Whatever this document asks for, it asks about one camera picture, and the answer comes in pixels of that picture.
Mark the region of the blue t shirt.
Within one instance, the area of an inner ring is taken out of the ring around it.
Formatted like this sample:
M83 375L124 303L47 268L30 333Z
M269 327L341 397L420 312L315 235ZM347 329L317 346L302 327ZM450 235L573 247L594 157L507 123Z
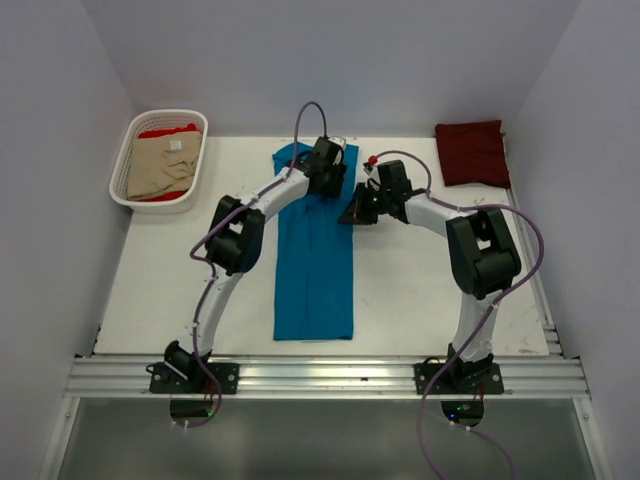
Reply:
M347 172L337 199L309 195L278 215L276 341L353 338L353 227L338 219L354 192L358 154L357 146L346 146Z

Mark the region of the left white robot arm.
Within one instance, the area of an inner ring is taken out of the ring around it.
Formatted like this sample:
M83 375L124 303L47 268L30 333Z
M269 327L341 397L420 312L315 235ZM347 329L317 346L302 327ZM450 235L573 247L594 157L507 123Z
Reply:
M264 187L219 201L209 232L189 253L191 259L210 267L211 277L183 336L169 343L161 362L147 367L152 393L223 392L220 376L207 361L234 289L261 255L266 224L308 195L338 198L347 172L345 156L345 139L321 136L311 150L294 154Z

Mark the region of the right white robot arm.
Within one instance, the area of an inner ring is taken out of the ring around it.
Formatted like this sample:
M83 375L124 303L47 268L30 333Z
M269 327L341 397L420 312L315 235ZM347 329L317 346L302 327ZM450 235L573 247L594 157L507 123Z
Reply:
M418 365L421 388L468 392L491 374L493 333L500 294L507 292L522 269L505 217L498 207L447 207L426 189L415 189L402 161L364 163L366 180L356 184L352 200L338 222L369 226L386 215L406 225L429 230L447 242L453 279L461 291L458 326L438 367Z

